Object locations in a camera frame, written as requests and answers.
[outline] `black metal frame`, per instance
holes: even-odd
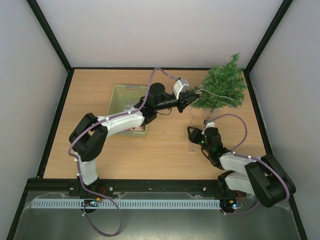
[[[49,136],[45,145],[45,149],[43,151],[43,155],[41,158],[40,166],[37,171],[37,178],[31,178],[27,181],[24,192],[22,194],[20,203],[18,205],[17,211],[15,213],[7,240],[11,240],[14,238],[21,213],[23,211],[24,205],[26,203],[27,195],[29,191],[35,192],[47,192],[47,191],[54,191],[54,192],[68,192],[70,191],[71,187],[71,180],[72,179],[43,179],[43,175],[46,169],[46,165],[48,162],[48,157],[50,155],[50,151],[52,148],[52,144],[56,135],[56,131],[58,128],[58,124],[60,121],[60,117],[62,114],[62,110],[67,98],[68,90],[71,84],[71,80],[74,74],[74,70],[76,69],[122,69],[122,70],[152,70],[153,67],[71,67],[69,64],[63,50],[61,49],[53,31],[51,30],[43,12],[41,11],[38,3],[36,0],[26,0],[32,9],[34,15],[38,19],[42,29],[44,30],[45,34],[47,35],[48,39],[50,40],[53,48],[55,49],[57,55],[59,56],[61,62],[63,63],[65,69],[68,72],[66,77],[66,81],[63,87],[63,91],[60,97],[60,101],[57,106],[56,113],[54,115],[54,119],[52,122],[52,126],[49,132]],[[265,32],[261,42],[259,43],[257,49],[255,50],[251,60],[249,61],[247,67],[244,69],[244,77],[248,86],[248,91],[250,94],[250,98],[252,101],[254,113],[257,119],[257,123],[259,126],[259,130],[261,133],[261,137],[263,140],[264,148],[267,154],[272,154],[272,148],[268,139],[267,131],[263,122],[263,118],[260,112],[260,108],[257,102],[257,98],[254,92],[254,88],[250,79],[250,72],[253,69],[254,65],[256,64],[258,58],[260,57],[261,53],[265,49],[266,45],[268,44],[271,36],[275,32],[277,26],[279,25],[281,19],[284,17],[285,13],[287,12],[288,8],[290,7],[293,0],[283,0],[279,10],[277,11],[276,15],[274,16],[271,24],[269,25],[267,31]],[[208,68],[181,68],[181,67],[164,67],[165,70],[207,70]],[[204,196],[215,196],[219,199],[232,199],[235,196],[233,193],[230,195],[219,195],[219,191],[217,191],[217,180],[115,180],[115,179],[101,179],[104,182],[104,185],[110,185],[113,188],[113,192],[145,192],[153,191],[157,192],[164,192],[170,189],[171,191],[177,192],[188,192],[191,194],[202,194]],[[294,197],[292,196],[289,199],[290,207],[293,211],[294,220],[302,240],[307,239],[307,235],[305,229],[303,227],[297,205],[295,202]]]

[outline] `white wall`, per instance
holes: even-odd
[[[310,240],[320,236],[320,1],[293,1],[251,73],[275,156],[296,185]]]
[[[246,67],[282,0],[38,0],[73,67]]]
[[[0,239],[34,178],[67,72],[25,0],[0,2]]]

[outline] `wooden table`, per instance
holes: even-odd
[[[68,138],[82,117],[92,112],[106,116],[115,85],[146,85],[151,70],[76,69],[65,101],[61,119],[52,145],[44,178],[74,179],[77,168],[67,154]],[[187,79],[190,86],[200,84],[207,74],[203,70],[168,70],[175,77]],[[157,71],[153,82],[165,85],[172,92],[174,81]],[[237,152],[252,156],[264,155],[265,148],[248,91],[242,107],[225,107],[212,113],[219,116],[233,113],[242,117],[248,127],[245,143]],[[213,167],[202,155],[200,146],[193,144],[190,151],[187,127],[203,128],[206,111],[190,106],[183,113],[172,109],[170,115],[159,115],[148,125],[145,138],[111,136],[97,159],[98,176],[102,179],[163,179],[210,180],[222,171]],[[244,126],[235,117],[227,116],[216,121],[225,147],[231,149],[244,137]]]

